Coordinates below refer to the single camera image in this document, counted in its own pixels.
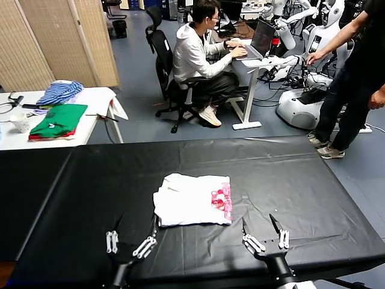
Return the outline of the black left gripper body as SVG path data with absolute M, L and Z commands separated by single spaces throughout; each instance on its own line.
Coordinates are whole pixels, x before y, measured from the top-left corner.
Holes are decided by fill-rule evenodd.
M 134 250 L 137 249 L 137 246 L 127 243 L 118 243 L 116 247 L 111 249 L 111 264 L 114 267 L 117 267 L 121 264 L 135 264 L 140 262 L 143 259 L 138 257 L 138 255 L 133 256 Z

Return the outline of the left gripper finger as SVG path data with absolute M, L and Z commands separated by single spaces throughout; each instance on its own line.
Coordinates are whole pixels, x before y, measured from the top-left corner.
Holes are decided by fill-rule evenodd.
M 144 239 L 144 241 L 132 252 L 133 258 L 147 258 L 153 248 L 157 245 L 158 234 L 158 216 L 154 215 L 151 225 L 150 234 Z
M 111 231 L 105 233 L 106 240 L 106 253 L 117 253 L 118 252 L 118 243 L 119 243 L 119 233 L 118 228 L 124 218 L 122 214 L 118 220 L 115 222 L 115 225 Z

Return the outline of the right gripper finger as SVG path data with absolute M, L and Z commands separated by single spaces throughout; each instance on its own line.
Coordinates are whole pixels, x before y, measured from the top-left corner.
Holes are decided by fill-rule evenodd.
M 244 218 L 242 218 L 242 234 L 242 243 L 252 255 L 266 251 L 266 247 L 250 234 L 250 230 Z
M 269 214 L 269 217 L 276 233 L 279 235 L 279 248 L 289 249 L 289 231 L 283 229 L 280 222 L 272 214 Z

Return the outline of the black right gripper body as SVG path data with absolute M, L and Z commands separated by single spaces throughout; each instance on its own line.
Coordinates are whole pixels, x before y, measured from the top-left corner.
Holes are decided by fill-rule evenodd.
M 254 258 L 258 259 L 259 261 L 265 261 L 267 258 L 272 258 L 274 256 L 281 255 L 283 255 L 283 257 L 285 258 L 287 253 L 289 252 L 289 249 L 285 247 L 279 247 L 279 238 L 261 240 L 260 243 L 265 246 L 265 250 L 262 250 L 260 253 L 254 253 Z

